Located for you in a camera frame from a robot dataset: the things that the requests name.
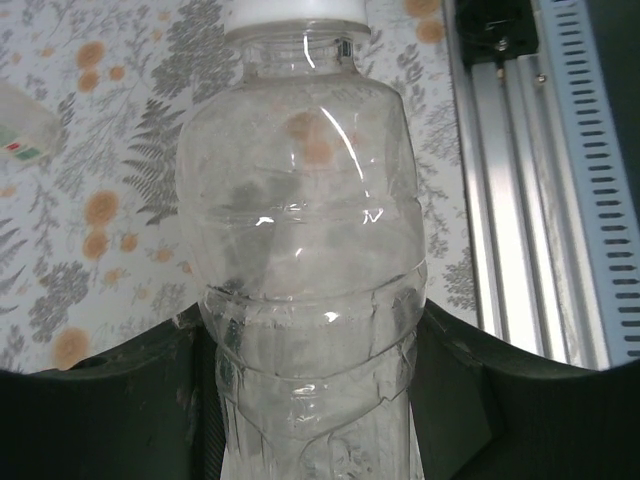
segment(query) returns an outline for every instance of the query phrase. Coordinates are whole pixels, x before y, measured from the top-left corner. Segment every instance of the floral wallpaper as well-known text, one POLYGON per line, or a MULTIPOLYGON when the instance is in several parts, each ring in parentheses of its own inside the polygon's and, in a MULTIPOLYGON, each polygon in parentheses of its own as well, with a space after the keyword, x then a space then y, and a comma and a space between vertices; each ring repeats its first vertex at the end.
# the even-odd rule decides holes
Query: floral wallpaper
MULTIPOLYGON (((239 78, 223 0, 0 0, 0 78, 56 113, 64 149, 0 161, 0 368, 68 369, 196 301, 176 218, 176 142, 239 78)), ((440 0, 370 0, 362 71, 403 96, 430 296, 475 317, 440 0)))

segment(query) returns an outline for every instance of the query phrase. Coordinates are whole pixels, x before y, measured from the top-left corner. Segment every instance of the black holder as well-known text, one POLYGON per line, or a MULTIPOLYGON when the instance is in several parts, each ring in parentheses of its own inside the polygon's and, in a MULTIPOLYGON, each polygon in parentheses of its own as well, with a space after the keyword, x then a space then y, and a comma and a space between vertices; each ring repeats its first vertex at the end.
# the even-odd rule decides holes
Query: black holder
MULTIPOLYGON (((218 480, 215 344, 197 306, 182 319, 67 372, 0 372, 2 478, 218 480)), ((640 478, 640 362, 561 365, 428 303, 409 393, 428 480, 640 478)))

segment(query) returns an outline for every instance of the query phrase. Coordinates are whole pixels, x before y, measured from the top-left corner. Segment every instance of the bottle shoulder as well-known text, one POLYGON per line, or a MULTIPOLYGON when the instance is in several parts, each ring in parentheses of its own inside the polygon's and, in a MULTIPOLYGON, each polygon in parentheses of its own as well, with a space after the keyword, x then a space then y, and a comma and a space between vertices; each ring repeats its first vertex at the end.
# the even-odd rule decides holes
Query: bottle shoulder
POLYGON ((382 115, 402 109, 402 99, 390 86, 353 74, 240 81, 212 97, 185 128, 322 108, 354 115, 373 109, 382 115))

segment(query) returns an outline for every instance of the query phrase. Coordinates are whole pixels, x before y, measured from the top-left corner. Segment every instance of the metal frame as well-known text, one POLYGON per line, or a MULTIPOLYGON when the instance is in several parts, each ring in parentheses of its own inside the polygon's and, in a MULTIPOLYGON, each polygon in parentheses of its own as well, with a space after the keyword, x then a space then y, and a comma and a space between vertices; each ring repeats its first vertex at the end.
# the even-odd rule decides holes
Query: metal frame
POLYGON ((640 235, 585 6, 540 0, 538 54, 471 68, 453 0, 445 16, 481 328, 586 368, 632 360, 640 235))

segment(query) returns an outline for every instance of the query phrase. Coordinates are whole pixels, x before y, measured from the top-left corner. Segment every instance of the plastic bottle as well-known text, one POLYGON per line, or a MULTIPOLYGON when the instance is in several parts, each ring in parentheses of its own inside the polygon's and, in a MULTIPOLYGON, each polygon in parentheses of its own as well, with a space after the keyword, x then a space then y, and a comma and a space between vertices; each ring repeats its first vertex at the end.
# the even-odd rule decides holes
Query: plastic bottle
POLYGON ((409 478, 423 222, 400 96, 353 63, 364 3, 230 2, 244 76, 180 137, 233 480, 409 478))
POLYGON ((37 163, 59 151, 62 135, 55 115, 0 79, 0 160, 37 163))

